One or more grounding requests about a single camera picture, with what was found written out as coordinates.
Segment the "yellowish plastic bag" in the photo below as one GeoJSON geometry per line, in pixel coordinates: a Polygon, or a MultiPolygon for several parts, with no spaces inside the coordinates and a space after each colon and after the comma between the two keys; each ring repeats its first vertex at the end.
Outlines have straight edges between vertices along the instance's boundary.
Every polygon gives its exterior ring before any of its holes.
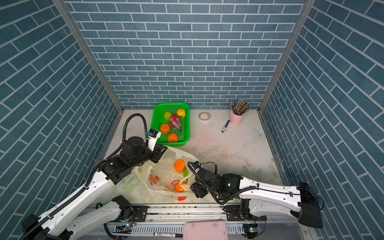
{"type": "Polygon", "coordinates": [[[196,162],[198,159],[183,150],[168,147],[157,164],[148,161],[135,168],[137,177],[151,193],[171,196],[173,198],[191,198],[194,193],[191,185],[195,182],[195,175],[187,166],[188,162],[196,162]],[[178,173],[174,168],[177,160],[183,160],[187,169],[184,173],[178,173]]]}

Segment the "pink dragon fruit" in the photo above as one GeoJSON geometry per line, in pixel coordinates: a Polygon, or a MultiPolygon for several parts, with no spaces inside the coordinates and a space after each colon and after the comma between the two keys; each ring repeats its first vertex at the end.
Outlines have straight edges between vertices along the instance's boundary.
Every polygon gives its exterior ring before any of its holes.
{"type": "Polygon", "coordinates": [[[173,130],[178,131],[181,135],[183,134],[183,125],[180,116],[172,114],[170,117],[170,126],[173,130]]]}

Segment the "yellow green pear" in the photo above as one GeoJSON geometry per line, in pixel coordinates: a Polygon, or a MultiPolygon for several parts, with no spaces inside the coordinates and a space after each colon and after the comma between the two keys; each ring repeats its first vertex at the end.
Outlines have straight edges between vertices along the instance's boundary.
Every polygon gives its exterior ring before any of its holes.
{"type": "Polygon", "coordinates": [[[172,115],[173,115],[173,113],[171,113],[171,112],[169,112],[169,111],[166,111],[166,112],[164,113],[164,119],[165,119],[166,121],[169,121],[172,115]]]}

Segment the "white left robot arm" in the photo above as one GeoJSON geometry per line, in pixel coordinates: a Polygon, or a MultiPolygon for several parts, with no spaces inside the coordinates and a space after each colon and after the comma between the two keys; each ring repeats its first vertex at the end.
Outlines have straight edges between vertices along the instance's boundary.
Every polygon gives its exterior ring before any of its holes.
{"type": "Polygon", "coordinates": [[[132,204],[124,197],[117,196],[106,205],[97,204],[97,209],[81,216],[81,212],[95,199],[112,189],[135,167],[145,162],[158,163],[166,146],[158,144],[160,132],[148,129],[145,117],[136,113],[128,117],[123,128],[121,145],[106,159],[98,163],[87,181],[67,198],[40,216],[30,215],[22,222],[23,240],[77,240],[89,231],[111,221],[130,227],[136,214],[132,204]],[[145,138],[126,138],[127,126],[134,117],[142,119],[145,138]]]}

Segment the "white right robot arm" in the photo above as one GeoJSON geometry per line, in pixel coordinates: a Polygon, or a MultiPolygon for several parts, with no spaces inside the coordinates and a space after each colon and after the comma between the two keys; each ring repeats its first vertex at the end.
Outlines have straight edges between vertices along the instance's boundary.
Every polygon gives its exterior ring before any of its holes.
{"type": "Polygon", "coordinates": [[[283,212],[296,218],[299,224],[322,229],[324,227],[321,211],[325,201],[320,198],[308,183],[298,186],[277,186],[235,175],[217,173],[204,169],[199,163],[189,162],[188,167],[196,181],[191,190],[197,198],[210,194],[214,201],[224,206],[233,199],[239,199],[241,219],[257,221],[268,213],[261,206],[252,206],[252,202],[261,201],[282,207],[283,212]]]}

